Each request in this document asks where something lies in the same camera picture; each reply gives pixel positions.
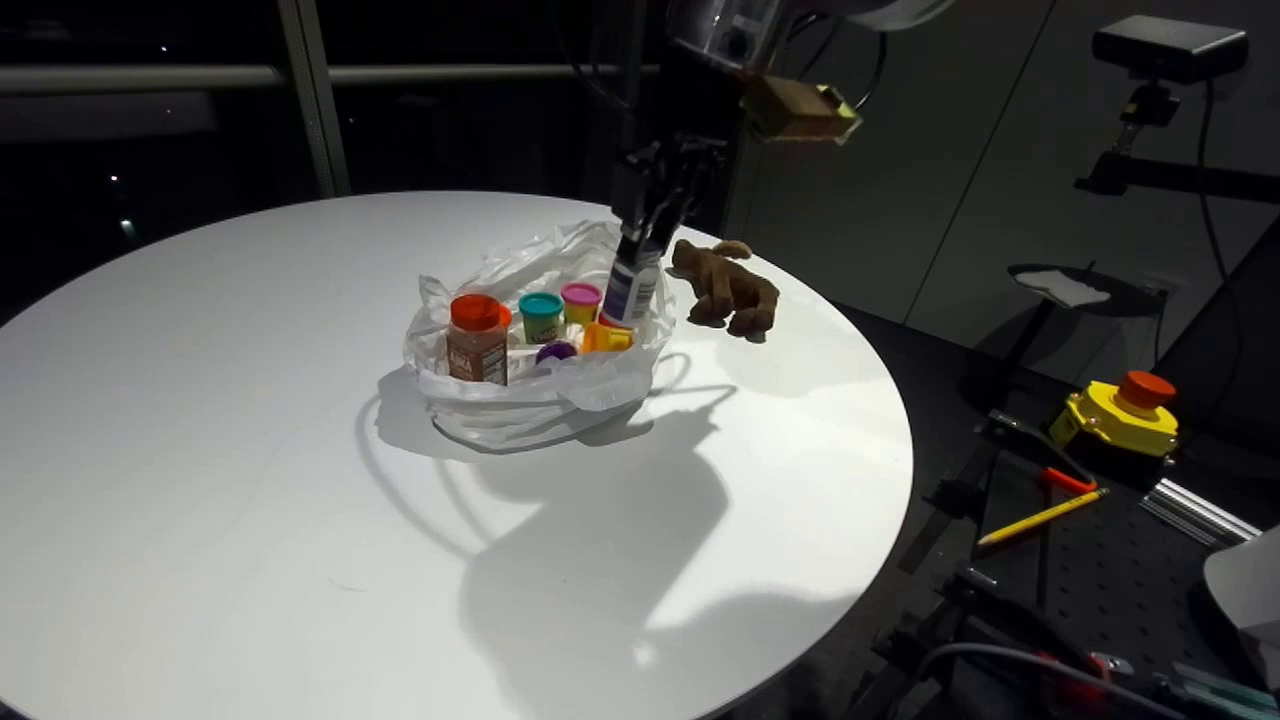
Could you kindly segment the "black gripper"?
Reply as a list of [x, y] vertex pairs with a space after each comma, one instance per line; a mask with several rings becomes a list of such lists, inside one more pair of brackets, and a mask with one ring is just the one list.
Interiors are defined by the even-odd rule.
[[697, 130], [630, 148], [612, 171], [612, 211], [624, 236], [644, 253], [665, 253], [720, 158], [724, 143]]

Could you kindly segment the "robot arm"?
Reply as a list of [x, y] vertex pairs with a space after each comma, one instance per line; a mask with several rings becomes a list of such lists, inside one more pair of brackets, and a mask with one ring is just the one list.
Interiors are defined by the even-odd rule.
[[875, 41], [941, 19], [955, 0], [662, 0], [656, 76], [630, 103], [635, 134], [618, 164], [612, 211], [630, 256], [669, 248], [737, 130], [777, 143], [850, 143], [863, 94], [783, 68], [812, 24]]

